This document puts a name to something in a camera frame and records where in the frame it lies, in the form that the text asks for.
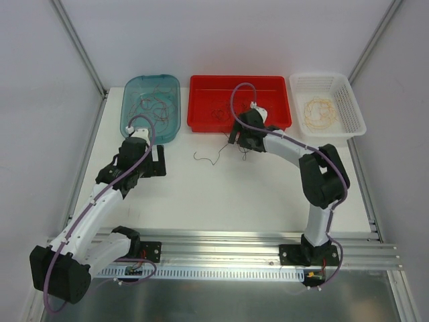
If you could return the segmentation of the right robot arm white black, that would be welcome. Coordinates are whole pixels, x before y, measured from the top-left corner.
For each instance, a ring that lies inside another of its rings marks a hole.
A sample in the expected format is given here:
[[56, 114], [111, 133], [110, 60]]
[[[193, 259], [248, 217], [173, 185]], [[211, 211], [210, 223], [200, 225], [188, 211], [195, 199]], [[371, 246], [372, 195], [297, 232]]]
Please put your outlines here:
[[347, 197], [349, 177], [335, 146], [307, 146], [274, 126], [266, 127], [264, 116], [258, 107], [236, 116], [229, 143], [279, 156], [299, 169], [302, 190], [310, 203], [308, 222], [300, 245], [287, 251], [286, 259], [295, 265], [315, 265], [329, 255], [333, 211]]

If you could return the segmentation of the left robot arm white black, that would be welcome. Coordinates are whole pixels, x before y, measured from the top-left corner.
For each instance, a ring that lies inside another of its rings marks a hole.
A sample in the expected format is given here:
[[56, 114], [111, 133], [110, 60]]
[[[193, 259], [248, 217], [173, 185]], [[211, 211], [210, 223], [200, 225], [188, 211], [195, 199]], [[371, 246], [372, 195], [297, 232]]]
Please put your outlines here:
[[78, 303], [88, 291], [92, 279], [111, 262], [158, 263], [141, 244], [138, 231], [118, 226], [99, 245], [91, 242], [109, 213], [139, 179], [166, 175], [163, 145], [147, 138], [125, 138], [117, 154], [95, 178], [95, 185], [79, 213], [48, 246], [36, 246], [29, 255], [34, 288], [43, 294], [45, 309], [54, 313], [50, 297], [64, 304]]

